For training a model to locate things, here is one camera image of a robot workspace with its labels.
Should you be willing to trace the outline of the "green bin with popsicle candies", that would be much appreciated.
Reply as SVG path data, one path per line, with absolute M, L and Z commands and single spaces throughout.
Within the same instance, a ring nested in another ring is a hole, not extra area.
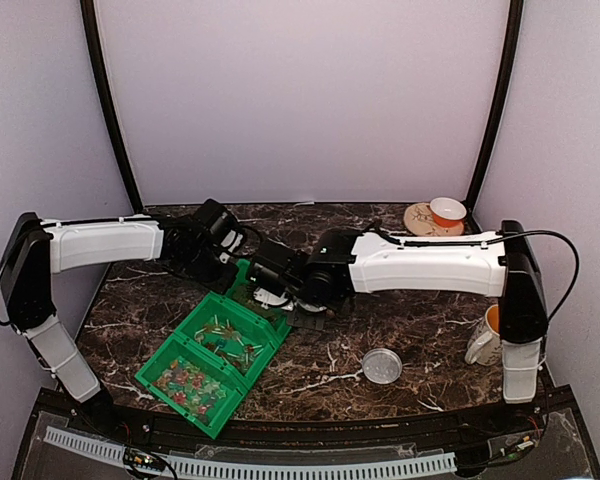
M 246 259 L 239 259 L 237 261 L 239 271 L 233 285 L 226 292 L 226 296 L 246 308 L 252 314 L 266 320 L 274 332 L 273 338 L 278 344 L 282 344 L 291 331 L 291 326 L 287 324 L 288 311 L 282 308 L 263 305 L 256 300 L 255 292 L 257 286 L 247 278 L 249 265 L 250 263 Z

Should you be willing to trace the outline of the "green bin with lollipops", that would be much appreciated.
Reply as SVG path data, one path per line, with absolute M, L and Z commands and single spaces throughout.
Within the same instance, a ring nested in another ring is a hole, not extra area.
M 280 346 L 271 324 L 233 300 L 214 293 L 176 328 L 195 350 L 229 366 L 251 388 Z

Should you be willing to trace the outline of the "green bin with star candies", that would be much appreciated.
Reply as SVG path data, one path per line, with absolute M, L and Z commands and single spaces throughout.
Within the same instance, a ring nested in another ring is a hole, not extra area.
M 159 347 L 135 378 L 212 439 L 246 397 L 246 387 L 230 364 L 177 335 Z

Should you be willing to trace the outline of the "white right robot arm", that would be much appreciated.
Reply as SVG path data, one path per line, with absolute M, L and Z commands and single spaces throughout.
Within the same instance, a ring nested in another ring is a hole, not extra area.
M 246 277 L 307 312 L 337 310 L 357 294 L 388 290 L 454 291 L 494 298 L 499 307 L 503 402 L 490 413 L 501 434 L 529 416 L 541 342 L 548 331 L 541 273 L 517 221 L 497 231 L 455 237 L 392 236 L 373 224 L 325 232 L 309 253 L 265 240 Z

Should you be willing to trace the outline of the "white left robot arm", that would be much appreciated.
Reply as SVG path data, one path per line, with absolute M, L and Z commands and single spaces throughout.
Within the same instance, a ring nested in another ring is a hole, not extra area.
M 162 265 L 170 274 L 223 294 L 252 229 L 225 206 L 206 200 L 181 217 L 137 214 L 89 220 L 21 215 L 0 260 L 0 325 L 23 336 L 68 395 L 84 404 L 81 417 L 100 436 L 121 427 L 120 412 L 58 317 L 52 277 L 121 261 Z

